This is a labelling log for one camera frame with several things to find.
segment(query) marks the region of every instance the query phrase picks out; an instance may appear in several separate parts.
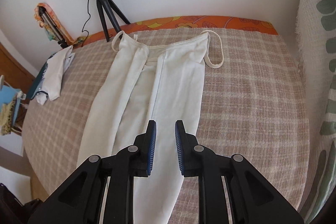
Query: wooden cabinet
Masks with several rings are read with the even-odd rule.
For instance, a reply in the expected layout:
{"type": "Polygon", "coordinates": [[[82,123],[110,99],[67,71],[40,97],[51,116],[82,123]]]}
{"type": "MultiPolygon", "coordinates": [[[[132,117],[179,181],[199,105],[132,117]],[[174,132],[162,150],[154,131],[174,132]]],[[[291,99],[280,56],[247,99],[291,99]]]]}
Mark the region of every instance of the wooden cabinet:
{"type": "Polygon", "coordinates": [[[27,93],[35,77],[23,68],[0,43],[0,75],[15,89],[27,93]]]}

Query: black cable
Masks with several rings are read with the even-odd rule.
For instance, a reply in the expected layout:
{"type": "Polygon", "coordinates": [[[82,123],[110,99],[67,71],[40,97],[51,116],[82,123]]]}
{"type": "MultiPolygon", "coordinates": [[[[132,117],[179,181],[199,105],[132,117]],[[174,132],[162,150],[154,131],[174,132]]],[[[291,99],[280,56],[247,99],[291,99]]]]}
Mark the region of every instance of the black cable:
{"type": "Polygon", "coordinates": [[[83,28],[82,28],[82,32],[87,32],[87,36],[85,37],[84,41],[82,42],[82,47],[83,47],[83,44],[84,44],[85,40],[86,40],[86,39],[88,38],[88,36],[89,36],[89,31],[88,31],[88,30],[84,30],[86,23],[87,23],[87,22],[90,20],[90,18],[91,18],[91,14],[90,14],[90,12],[89,12],[89,1],[90,1],[90,0],[87,0],[87,13],[88,13],[88,15],[89,15],[89,18],[88,18],[87,21],[84,23],[83,28]]]}
{"type": "Polygon", "coordinates": [[[90,18],[91,18],[91,14],[90,14],[90,12],[89,12],[89,1],[90,1],[90,0],[87,0],[87,13],[88,13],[88,15],[89,15],[89,18],[88,18],[87,21],[84,23],[83,28],[82,28],[82,32],[87,32],[87,36],[85,37],[84,41],[82,42],[82,47],[83,47],[83,44],[84,44],[85,40],[86,40],[86,39],[88,38],[88,36],[89,36],[89,31],[88,31],[88,30],[84,30],[86,23],[87,23],[87,22],[90,20],[90,18]]]}
{"type": "Polygon", "coordinates": [[[37,95],[37,94],[39,94],[39,93],[43,93],[43,94],[45,94],[45,95],[47,96],[47,98],[49,97],[48,93],[46,93],[46,92],[43,91],[43,90],[40,90],[40,91],[36,92],[35,95],[37,95]]]}

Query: bed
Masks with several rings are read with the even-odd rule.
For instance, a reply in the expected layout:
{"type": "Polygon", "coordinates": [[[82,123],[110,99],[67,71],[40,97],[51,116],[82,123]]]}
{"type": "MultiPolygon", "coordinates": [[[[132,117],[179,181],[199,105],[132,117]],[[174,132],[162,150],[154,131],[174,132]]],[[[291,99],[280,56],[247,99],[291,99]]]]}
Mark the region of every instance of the bed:
{"type": "MultiPolygon", "coordinates": [[[[149,46],[189,39],[206,29],[220,35],[224,65],[217,70],[205,68],[198,142],[217,154],[244,155],[298,208],[308,169],[308,118],[297,66],[272,24],[185,16],[142,21],[122,29],[138,34],[138,41],[149,46]]],[[[27,110],[24,147],[49,194],[76,168],[91,104],[113,62],[115,52],[103,35],[90,36],[74,50],[58,99],[43,106],[34,99],[27,110]]],[[[218,49],[215,40],[209,50],[213,63],[221,58],[218,49]]],[[[197,180],[184,179],[170,223],[197,223],[197,189],[197,180]]]]}

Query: drawstring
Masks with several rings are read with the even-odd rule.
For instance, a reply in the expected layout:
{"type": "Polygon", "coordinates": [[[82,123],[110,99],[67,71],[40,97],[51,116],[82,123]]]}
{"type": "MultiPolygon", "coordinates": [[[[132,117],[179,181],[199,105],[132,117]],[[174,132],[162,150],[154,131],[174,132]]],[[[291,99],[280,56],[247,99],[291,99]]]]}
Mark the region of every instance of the drawstring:
{"type": "MultiPolygon", "coordinates": [[[[205,63],[206,63],[210,68],[218,69],[218,68],[220,68],[220,67],[223,65],[223,63],[224,63],[224,53],[223,53],[223,43],[222,43],[222,39],[221,39],[221,37],[220,37],[216,32],[214,32],[214,31],[212,31],[212,30],[206,30],[206,31],[203,31],[203,32],[201,32],[201,34],[202,34],[202,33],[205,33],[205,32],[207,32],[207,33],[208,33],[208,36],[209,36],[209,39],[208,39],[208,45],[207,45],[207,51],[206,51],[205,56],[204,56],[205,63]],[[221,50],[221,52],[222,52],[222,61],[221,61],[219,64],[213,64],[213,63],[210,61],[210,59],[209,59],[210,32],[212,32],[212,33],[214,33],[215,35],[217,35],[218,38],[219,38],[219,40],[220,40],[220,50],[221,50]]],[[[125,33],[124,31],[120,31],[120,32],[118,32],[118,33],[116,34],[116,36],[113,38],[113,40],[112,40],[112,49],[113,49],[113,51],[118,52],[118,51],[114,48],[114,46],[115,46],[116,41],[117,41],[117,39],[119,38],[119,36],[120,36],[121,34],[124,34],[124,33],[125,33]]],[[[136,35],[136,34],[134,35],[134,40],[135,40],[135,41],[137,40],[137,35],[136,35]]]]}
{"type": "Polygon", "coordinates": [[[208,47],[207,47],[207,52],[205,53],[205,56],[204,56],[204,61],[205,63],[210,67],[210,68],[213,68],[213,69],[218,69],[220,68],[223,63],[224,63],[224,53],[223,53],[223,43],[222,43],[222,39],[221,37],[218,35],[218,33],[212,31],[212,30],[206,30],[206,31],[203,31],[201,32],[202,33],[205,33],[207,32],[208,33],[208,36],[209,36],[209,39],[208,39],[208,47]],[[210,33],[209,32],[212,32],[214,33],[215,35],[218,36],[219,40],[220,40],[220,50],[222,51],[222,61],[219,63],[219,64],[213,64],[210,59],[209,59],[209,46],[210,46],[210,33]]]}
{"type": "Polygon", "coordinates": [[[118,52],[118,51],[114,48],[114,46],[115,46],[116,41],[117,41],[117,39],[119,38],[119,36],[120,36],[121,34],[124,34],[124,33],[125,33],[124,31],[120,31],[120,32],[118,32],[118,33],[115,35],[115,37],[113,38],[113,40],[112,40],[112,49],[113,49],[113,51],[118,52]]]}

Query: folded clothes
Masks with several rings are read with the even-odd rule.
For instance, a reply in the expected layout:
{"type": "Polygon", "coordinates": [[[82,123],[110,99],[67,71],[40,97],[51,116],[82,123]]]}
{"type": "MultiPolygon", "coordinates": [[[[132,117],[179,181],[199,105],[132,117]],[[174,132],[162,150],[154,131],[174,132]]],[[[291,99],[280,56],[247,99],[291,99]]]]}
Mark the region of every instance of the folded clothes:
{"type": "Polygon", "coordinates": [[[36,91],[39,104],[43,105],[48,98],[52,101],[60,96],[63,74],[69,68],[74,56],[72,46],[69,46],[47,60],[47,69],[36,91]]]}

